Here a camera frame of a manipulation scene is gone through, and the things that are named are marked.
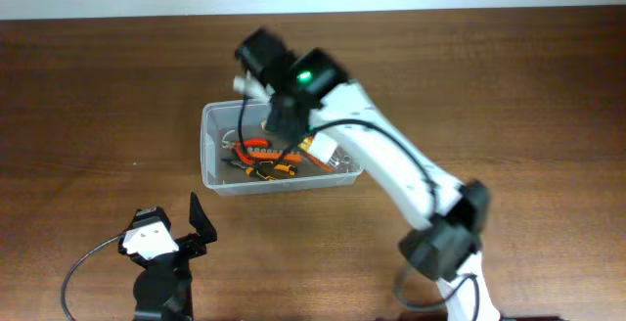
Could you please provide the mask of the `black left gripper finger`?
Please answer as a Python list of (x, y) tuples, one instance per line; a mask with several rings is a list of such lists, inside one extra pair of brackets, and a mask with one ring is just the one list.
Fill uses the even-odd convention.
[(217, 232), (206, 216), (200, 199), (195, 192), (190, 194), (189, 223), (196, 229), (202, 242), (216, 242)]
[(167, 231), (171, 228), (171, 222), (164, 209), (160, 206), (149, 209), (138, 209), (131, 220), (131, 228), (136, 229), (155, 222), (161, 222)]

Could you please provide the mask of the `wooden handled orange scraper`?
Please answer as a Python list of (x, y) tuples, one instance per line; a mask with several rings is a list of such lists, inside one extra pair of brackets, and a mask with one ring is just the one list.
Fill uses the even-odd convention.
[(304, 138), (296, 147), (291, 148), (288, 152), (282, 150), (278, 153), (278, 156), (272, 160), (258, 160), (256, 162), (257, 169), (268, 169), (275, 171), (282, 171), (288, 175), (294, 176), (297, 173), (295, 166), (295, 160), (289, 160), (289, 156), (299, 156), (303, 161), (314, 164), (327, 172), (336, 171), (337, 164), (333, 164), (331, 160), (323, 161), (319, 155), (312, 153), (311, 148), (316, 140), (316, 135), (310, 135)]

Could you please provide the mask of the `clear screwdriver bit case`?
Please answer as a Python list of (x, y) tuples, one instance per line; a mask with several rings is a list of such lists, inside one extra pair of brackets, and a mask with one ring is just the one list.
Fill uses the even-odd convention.
[(337, 164), (334, 172), (347, 172), (351, 167), (351, 156), (339, 146), (338, 142), (324, 133), (317, 133), (311, 151), (319, 155), (323, 161), (331, 160)]

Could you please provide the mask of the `orange perforated strip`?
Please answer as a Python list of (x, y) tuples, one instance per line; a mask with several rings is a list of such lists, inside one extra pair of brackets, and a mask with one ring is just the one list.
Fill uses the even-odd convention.
[(249, 151), (247, 155), (256, 161), (286, 161), (292, 163), (300, 163), (303, 157), (300, 154), (286, 154), (282, 155), (281, 152), (252, 152)]

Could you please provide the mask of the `orange black long-nose pliers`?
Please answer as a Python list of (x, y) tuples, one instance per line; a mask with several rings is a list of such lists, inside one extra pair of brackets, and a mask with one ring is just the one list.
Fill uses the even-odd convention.
[(226, 164), (241, 169), (248, 177), (263, 181), (273, 181), (296, 176), (297, 167), (292, 164), (275, 164), (272, 161), (258, 161), (246, 164), (241, 160), (222, 159)]

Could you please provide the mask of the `clear plastic container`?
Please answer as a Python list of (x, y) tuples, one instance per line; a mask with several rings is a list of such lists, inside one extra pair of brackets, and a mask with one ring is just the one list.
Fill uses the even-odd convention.
[(242, 102), (227, 101), (206, 105), (201, 113), (200, 159), (203, 184), (220, 196), (268, 194), (351, 185), (363, 172), (363, 166), (342, 148), (344, 163), (339, 172), (328, 172), (307, 158), (298, 163), (297, 174), (281, 174), (276, 181), (263, 181), (229, 164), (237, 155), (223, 143), (238, 139), (237, 125)]

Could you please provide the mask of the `red handled cutting pliers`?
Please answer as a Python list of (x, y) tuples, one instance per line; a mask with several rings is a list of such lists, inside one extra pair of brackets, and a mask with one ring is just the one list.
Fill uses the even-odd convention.
[(252, 138), (241, 141), (231, 141), (226, 133), (221, 140), (224, 149), (232, 151), (236, 157), (245, 164), (253, 165), (259, 161), (270, 161), (270, 153), (268, 153), (270, 142), (263, 138)]

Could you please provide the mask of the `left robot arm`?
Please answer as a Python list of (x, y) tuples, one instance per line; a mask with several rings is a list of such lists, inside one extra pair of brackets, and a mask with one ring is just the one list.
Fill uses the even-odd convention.
[(206, 254), (198, 233), (174, 239), (171, 222), (159, 207), (138, 209), (118, 243), (118, 252), (143, 268), (133, 285), (133, 318), (142, 321), (193, 321), (190, 260)]

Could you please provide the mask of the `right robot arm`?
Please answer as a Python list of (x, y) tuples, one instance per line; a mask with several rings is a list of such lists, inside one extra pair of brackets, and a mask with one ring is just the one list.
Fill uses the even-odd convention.
[(497, 320), (482, 272), (481, 233), (490, 202), (421, 153), (378, 110), (363, 86), (327, 52), (303, 55), (266, 29), (236, 49), (237, 101), (201, 114), (201, 178), (221, 196), (325, 188), (369, 173), (410, 225), (394, 282), (403, 298), (410, 271), (435, 282), (451, 320)]

